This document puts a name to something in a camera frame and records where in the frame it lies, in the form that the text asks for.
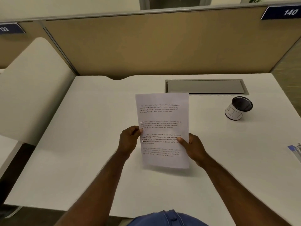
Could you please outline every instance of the person's right arm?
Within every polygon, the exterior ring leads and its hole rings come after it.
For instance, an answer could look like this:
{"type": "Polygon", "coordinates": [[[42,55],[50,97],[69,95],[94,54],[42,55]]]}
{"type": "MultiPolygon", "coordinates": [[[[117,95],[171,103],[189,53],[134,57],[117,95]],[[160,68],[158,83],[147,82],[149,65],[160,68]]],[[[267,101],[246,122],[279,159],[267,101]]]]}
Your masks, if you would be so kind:
{"type": "Polygon", "coordinates": [[[189,133],[189,143],[181,137],[177,140],[189,157],[206,171],[237,226],[290,226],[211,158],[199,137],[189,133]]]}

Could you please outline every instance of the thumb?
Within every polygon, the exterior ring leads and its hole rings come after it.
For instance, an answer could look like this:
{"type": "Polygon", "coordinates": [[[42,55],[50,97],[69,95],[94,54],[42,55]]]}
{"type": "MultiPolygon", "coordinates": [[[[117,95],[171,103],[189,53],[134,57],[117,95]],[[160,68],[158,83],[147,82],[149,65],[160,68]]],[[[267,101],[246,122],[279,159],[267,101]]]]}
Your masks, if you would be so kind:
{"type": "Polygon", "coordinates": [[[177,137],[177,141],[185,148],[188,148],[188,143],[182,138],[182,137],[177,137]]]}
{"type": "Polygon", "coordinates": [[[141,129],[139,129],[139,130],[137,130],[135,133],[134,133],[134,138],[137,140],[138,139],[138,137],[141,135],[141,133],[143,132],[143,129],[141,128],[141,129]]]}

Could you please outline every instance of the person's left hand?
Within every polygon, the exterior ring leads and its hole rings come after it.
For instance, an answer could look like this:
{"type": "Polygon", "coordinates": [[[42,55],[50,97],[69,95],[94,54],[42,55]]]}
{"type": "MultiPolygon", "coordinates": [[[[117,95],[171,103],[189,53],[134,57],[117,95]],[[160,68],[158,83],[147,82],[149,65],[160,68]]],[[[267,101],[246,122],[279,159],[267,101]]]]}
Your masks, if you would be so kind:
{"type": "Polygon", "coordinates": [[[123,130],[119,137],[119,145],[116,152],[122,153],[129,158],[137,145],[137,139],[142,131],[142,129],[139,129],[139,126],[132,126],[123,130]]]}

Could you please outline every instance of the white paper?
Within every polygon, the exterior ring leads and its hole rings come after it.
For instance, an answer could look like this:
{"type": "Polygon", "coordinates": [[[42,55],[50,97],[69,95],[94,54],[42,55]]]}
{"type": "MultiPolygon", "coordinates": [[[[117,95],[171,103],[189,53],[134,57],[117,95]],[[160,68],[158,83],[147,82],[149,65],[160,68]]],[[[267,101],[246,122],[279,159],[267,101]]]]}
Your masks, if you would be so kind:
{"type": "Polygon", "coordinates": [[[186,150],[176,139],[188,142],[188,97],[188,93],[136,95],[144,164],[189,168],[186,150]]]}

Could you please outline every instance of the cup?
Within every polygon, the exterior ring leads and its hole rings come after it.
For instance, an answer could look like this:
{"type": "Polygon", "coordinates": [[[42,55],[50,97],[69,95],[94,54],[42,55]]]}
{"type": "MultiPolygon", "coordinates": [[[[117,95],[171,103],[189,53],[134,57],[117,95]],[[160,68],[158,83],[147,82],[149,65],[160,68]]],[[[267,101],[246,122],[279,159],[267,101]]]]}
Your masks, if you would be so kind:
{"type": "Polygon", "coordinates": [[[226,108],[225,115],[233,121],[238,121],[243,114],[253,108],[253,103],[245,97],[238,96],[232,99],[231,104],[226,108]]]}

